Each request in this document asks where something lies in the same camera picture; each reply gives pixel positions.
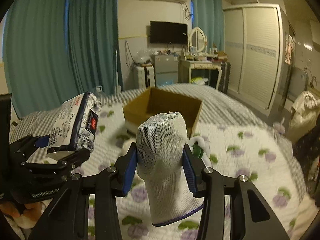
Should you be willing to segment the person's hand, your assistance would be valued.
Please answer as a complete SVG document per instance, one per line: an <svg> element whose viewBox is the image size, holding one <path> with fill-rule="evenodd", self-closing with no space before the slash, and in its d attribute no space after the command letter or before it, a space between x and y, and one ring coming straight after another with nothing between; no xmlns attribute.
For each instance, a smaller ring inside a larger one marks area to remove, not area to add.
<svg viewBox="0 0 320 240"><path fill-rule="evenodd" d="M25 204L22 214L19 213L16 206L4 201L1 203L1 211L12 229L31 229L33 228L43 212L43 203Z"/></svg>

